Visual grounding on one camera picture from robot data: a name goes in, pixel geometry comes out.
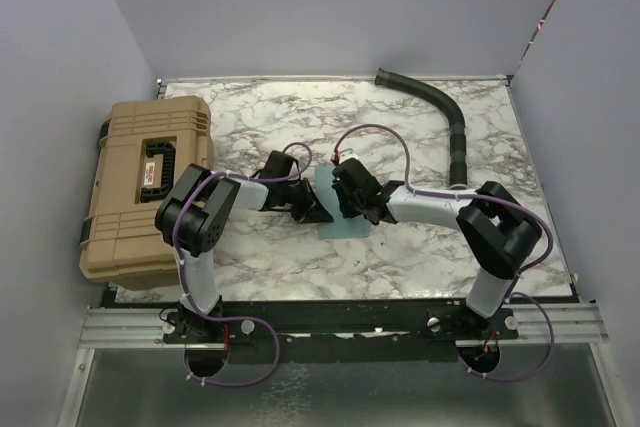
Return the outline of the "teal envelope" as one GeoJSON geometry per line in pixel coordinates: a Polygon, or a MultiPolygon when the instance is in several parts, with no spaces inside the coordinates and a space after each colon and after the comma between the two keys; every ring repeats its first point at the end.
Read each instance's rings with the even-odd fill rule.
{"type": "Polygon", "coordinates": [[[315,167],[315,192],[316,195],[332,216],[333,221],[321,223],[318,226],[318,238],[320,240],[343,240],[366,238],[371,234],[372,224],[362,216],[345,218],[339,207],[336,191],[332,188],[331,164],[321,164],[315,167]]]}

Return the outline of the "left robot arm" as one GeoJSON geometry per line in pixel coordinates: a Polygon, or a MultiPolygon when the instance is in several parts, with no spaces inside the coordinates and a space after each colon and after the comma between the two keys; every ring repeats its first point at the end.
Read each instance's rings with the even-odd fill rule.
{"type": "Polygon", "coordinates": [[[178,311],[167,321],[176,333],[206,342],[220,332],[221,295],[212,250],[232,211],[283,211],[299,224],[333,221],[302,172],[295,157],[276,150],[249,177],[187,167],[155,216],[157,230],[172,248],[182,290],[178,311]]]}

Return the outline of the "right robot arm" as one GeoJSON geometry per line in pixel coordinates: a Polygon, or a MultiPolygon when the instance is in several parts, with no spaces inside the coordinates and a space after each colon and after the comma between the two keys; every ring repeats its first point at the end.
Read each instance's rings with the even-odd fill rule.
{"type": "Polygon", "coordinates": [[[459,314],[459,325],[472,338],[494,328],[494,314],[542,237],[540,224],[501,184],[418,193],[405,181],[378,182],[355,158],[339,163],[332,177],[331,187],[345,218],[361,216],[374,225],[421,223],[461,232],[479,270],[459,314]]]}

